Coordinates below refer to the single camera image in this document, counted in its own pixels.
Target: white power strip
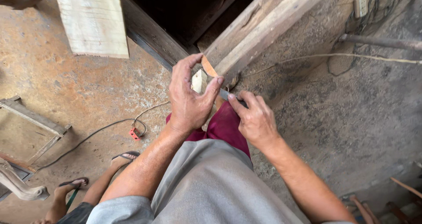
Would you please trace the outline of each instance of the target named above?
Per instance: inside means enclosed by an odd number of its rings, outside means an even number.
[[[355,0],[355,17],[360,18],[368,13],[368,5],[366,0]]]

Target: knife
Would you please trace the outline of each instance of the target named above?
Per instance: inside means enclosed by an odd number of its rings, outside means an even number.
[[[227,91],[225,91],[225,90],[223,90],[223,89],[220,89],[220,96],[221,97],[223,97],[223,99],[224,100],[229,100],[229,98],[228,98],[228,96],[229,96],[229,92],[227,92]],[[246,104],[246,102],[244,101],[244,100],[239,100],[238,99],[238,101],[239,101],[239,103],[241,104],[241,105],[243,105],[246,109],[249,109],[248,108],[248,105]]]

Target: wire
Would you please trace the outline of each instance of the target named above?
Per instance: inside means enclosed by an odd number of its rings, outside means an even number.
[[[142,111],[138,116],[136,116],[136,118],[133,120],[133,122],[132,122],[132,124],[130,125],[132,128],[134,128],[134,124],[135,124],[135,122],[136,121],[138,121],[138,122],[140,122],[139,120],[137,120],[143,113],[145,113],[145,112],[147,112],[147,111],[149,111],[150,109],[154,109],[155,107],[158,107],[158,106],[161,106],[161,105],[165,105],[166,103],[169,103],[170,101],[167,101],[167,102],[164,102],[164,103],[161,103],[161,104],[159,104],[159,105],[154,105],[153,107],[150,107],[150,108],[148,108],[148,109],[146,109],[146,110],[144,110],[144,111]]]
[[[78,144],[77,144],[74,148],[72,148],[71,150],[67,151],[66,153],[64,153],[63,155],[61,155],[59,158],[57,158],[55,161],[51,162],[50,164],[45,165],[45,166],[43,166],[43,167],[39,168],[37,171],[40,171],[40,170],[42,170],[42,169],[44,169],[44,168],[47,168],[47,167],[49,167],[49,166],[52,166],[53,164],[55,164],[56,162],[58,162],[61,158],[63,158],[64,156],[68,155],[69,153],[71,153],[71,152],[72,152],[72,151],[74,151],[75,149],[77,149],[77,148],[78,148],[78,147],[79,147],[79,146],[80,146],[83,142],[85,142],[85,141],[86,141],[86,140],[88,140],[90,137],[92,137],[92,135],[94,135],[94,134],[98,133],[99,131],[101,131],[101,130],[103,130],[103,129],[105,129],[105,128],[108,128],[108,127],[110,127],[110,126],[112,126],[112,125],[114,125],[114,124],[118,124],[118,123],[121,123],[121,122],[126,121],[126,120],[134,120],[134,121],[138,121],[139,123],[143,124],[143,126],[144,126],[144,128],[145,128],[145,131],[142,133],[142,135],[144,135],[144,134],[145,134],[145,132],[146,132],[146,126],[145,126],[145,124],[144,124],[144,123],[142,123],[141,121],[137,120],[137,119],[123,119],[123,120],[116,121],[116,122],[114,122],[114,123],[108,124],[107,126],[104,126],[104,127],[100,128],[99,130],[97,130],[97,131],[93,132],[92,134],[90,134],[89,136],[87,136],[86,138],[84,138],[84,139],[83,139],[80,143],[78,143]]]
[[[367,59],[372,59],[372,60],[383,60],[383,61],[394,61],[394,62],[400,62],[400,63],[413,63],[413,64],[419,64],[422,65],[422,60],[420,61],[416,61],[416,60],[400,60],[400,59],[389,59],[389,58],[382,58],[382,57],[374,57],[374,56],[369,56],[369,55],[360,55],[360,54],[344,54],[344,53],[335,53],[335,54],[314,54],[314,55],[308,55],[308,56],[302,56],[302,57],[297,57],[297,58],[293,58],[293,59],[289,59],[289,60],[283,60],[279,63],[276,63],[274,65],[271,65],[267,68],[264,68],[262,70],[259,70],[258,72],[255,73],[251,73],[248,75],[244,75],[242,77],[250,77],[253,75],[256,75],[258,73],[264,72],[266,70],[269,70],[273,67],[277,67],[279,65],[281,65],[282,63],[285,62],[289,62],[289,61],[293,61],[293,60],[301,60],[301,59],[308,59],[308,58],[314,58],[314,57],[327,57],[327,56],[351,56],[351,57],[359,57],[359,58],[367,58]]]

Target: flip-flop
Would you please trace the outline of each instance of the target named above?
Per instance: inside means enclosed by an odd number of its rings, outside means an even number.
[[[117,156],[114,156],[111,160],[113,160],[113,159],[114,159],[114,158],[116,158],[116,157],[123,157],[123,158],[126,158],[126,159],[130,160],[130,162],[129,162],[129,163],[132,163],[132,162],[133,162],[133,159],[130,159],[130,158],[128,158],[128,157],[125,157],[125,156],[123,156],[123,154],[129,154],[129,155],[133,155],[133,156],[136,156],[136,157],[139,157],[139,155],[140,155],[140,153],[139,153],[139,152],[137,152],[137,151],[127,151],[127,152],[124,152],[124,153],[119,154],[119,155],[117,155]]]
[[[61,186],[65,186],[65,185],[67,185],[67,184],[70,184],[70,185],[72,185],[72,186],[75,186],[75,189],[79,189],[79,187],[81,187],[81,184],[82,184],[82,183],[79,183],[79,184],[72,184],[72,182],[77,181],[77,180],[85,180],[85,182],[87,183],[87,185],[89,184],[89,179],[88,179],[87,177],[79,177],[79,178],[76,178],[76,179],[74,179],[74,180],[72,180],[72,181],[66,181],[66,182],[63,182],[63,183],[59,184],[59,187],[61,187]]]

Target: left hand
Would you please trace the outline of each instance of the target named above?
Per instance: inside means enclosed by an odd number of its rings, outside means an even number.
[[[169,86],[172,114],[168,124],[178,132],[190,133],[205,124],[224,81],[224,77],[215,77],[203,95],[191,89],[191,69],[201,62],[202,55],[192,54],[173,66]]]

